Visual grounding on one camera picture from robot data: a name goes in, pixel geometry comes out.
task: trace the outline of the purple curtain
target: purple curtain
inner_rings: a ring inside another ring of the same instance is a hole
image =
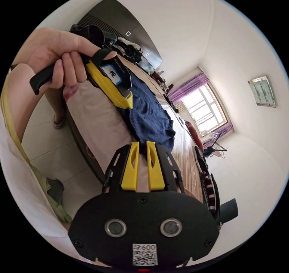
[[[168,98],[173,103],[178,103],[183,97],[205,85],[209,79],[207,76],[200,72],[192,79],[187,80],[183,84],[181,84],[177,89],[168,93]]]
[[[225,134],[227,134],[229,131],[233,130],[234,127],[233,127],[233,124],[232,123],[226,123],[222,126],[220,126],[219,128],[213,130],[213,132],[217,133],[217,134],[220,134],[219,138],[224,136]],[[212,145],[212,142],[213,140],[207,140],[203,146],[204,146],[204,149],[206,149],[207,147],[211,146]]]

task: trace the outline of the dark wardrobe door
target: dark wardrobe door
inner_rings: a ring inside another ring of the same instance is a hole
[[[155,47],[144,56],[154,69],[157,69],[163,61]]]
[[[103,0],[88,14],[111,26],[124,37],[138,25],[137,19],[117,0]]]
[[[154,43],[141,24],[138,24],[131,34],[125,37],[128,41],[138,44],[142,48],[144,56],[154,48]]]

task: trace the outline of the hand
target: hand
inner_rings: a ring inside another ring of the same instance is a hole
[[[50,28],[34,30],[17,53],[13,64],[28,64],[35,73],[55,63],[51,88],[63,84],[74,86],[86,81],[86,72],[80,54],[92,57],[100,48],[76,34]],[[116,56],[111,52],[105,59]]]

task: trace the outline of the person's foot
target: person's foot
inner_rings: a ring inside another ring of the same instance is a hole
[[[65,121],[65,113],[63,113],[62,115],[55,114],[53,118],[53,126],[56,129],[60,129],[63,127],[64,121]]]

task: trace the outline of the camera lens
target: camera lens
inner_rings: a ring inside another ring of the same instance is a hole
[[[175,237],[180,234],[182,224],[177,219],[167,219],[160,226],[161,233],[166,237]]]
[[[111,237],[121,237],[126,233],[126,225],[118,219],[111,219],[106,222],[104,229]]]

